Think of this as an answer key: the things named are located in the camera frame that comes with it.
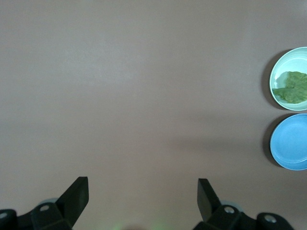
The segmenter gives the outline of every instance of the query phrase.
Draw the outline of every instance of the bowl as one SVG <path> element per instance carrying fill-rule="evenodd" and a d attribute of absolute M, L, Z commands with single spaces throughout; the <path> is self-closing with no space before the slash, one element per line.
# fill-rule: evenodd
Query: bowl
<path fill-rule="evenodd" d="M 273 131 L 270 141 L 273 158 L 286 169 L 307 169 L 307 114 L 292 115 Z"/>
<path fill-rule="evenodd" d="M 289 103 L 283 100 L 281 96 L 274 95 L 273 90 L 284 88 L 288 72 L 301 72 L 307 74 L 307 47 L 293 49 L 284 54 L 275 64 L 270 76 L 270 91 L 275 101 L 282 107 L 302 111 L 307 109 L 307 101 L 300 103 Z"/>

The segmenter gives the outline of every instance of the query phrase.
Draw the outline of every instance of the tabletop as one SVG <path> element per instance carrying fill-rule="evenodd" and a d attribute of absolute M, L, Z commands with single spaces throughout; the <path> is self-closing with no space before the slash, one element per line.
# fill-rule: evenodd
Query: tabletop
<path fill-rule="evenodd" d="M 0 208 L 87 176 L 75 230 L 191 230 L 207 178 L 248 216 L 306 229 L 307 171 L 269 146 L 296 114 L 270 72 L 306 24 L 301 0 L 0 1 Z"/>

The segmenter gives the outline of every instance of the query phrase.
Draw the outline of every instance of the screw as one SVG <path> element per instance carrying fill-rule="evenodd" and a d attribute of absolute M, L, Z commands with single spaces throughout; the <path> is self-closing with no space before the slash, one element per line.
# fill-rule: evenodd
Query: screw
<path fill-rule="evenodd" d="M 265 220 L 266 220 L 267 222 L 270 222 L 270 223 L 276 223 L 276 222 L 277 222 L 277 220 L 275 219 L 275 217 L 274 217 L 274 216 L 271 216 L 271 215 L 265 215 L 264 218 L 265 218 Z"/>
<path fill-rule="evenodd" d="M 230 213 L 230 214 L 235 213 L 235 210 L 232 207 L 230 207 L 230 206 L 226 206 L 224 208 L 224 210 L 225 210 L 225 212 Z"/>
<path fill-rule="evenodd" d="M 49 209 L 49 206 L 48 205 L 44 205 L 44 206 L 42 206 L 39 210 L 41 211 L 41 212 L 43 212 L 43 211 L 46 211 L 46 210 L 48 210 Z"/>
<path fill-rule="evenodd" d="M 7 213 L 6 212 L 3 212 L 0 214 L 0 219 L 3 219 L 3 218 L 6 218 L 7 217 Z"/>

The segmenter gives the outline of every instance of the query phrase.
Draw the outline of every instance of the leafy vegetable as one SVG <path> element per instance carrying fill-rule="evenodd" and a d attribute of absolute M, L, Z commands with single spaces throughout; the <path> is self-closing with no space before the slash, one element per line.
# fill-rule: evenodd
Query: leafy vegetable
<path fill-rule="evenodd" d="M 279 95 L 288 103 L 297 104 L 307 100 L 307 74 L 289 72 L 285 88 L 273 90 L 274 95 Z"/>

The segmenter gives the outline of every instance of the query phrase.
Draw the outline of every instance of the blue plate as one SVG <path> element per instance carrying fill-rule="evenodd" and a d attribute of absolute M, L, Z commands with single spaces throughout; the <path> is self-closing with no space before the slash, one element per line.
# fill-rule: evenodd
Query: blue plate
<path fill-rule="evenodd" d="M 284 168 L 307 169 L 307 114 L 282 121 L 272 134 L 270 146 L 274 159 Z"/>

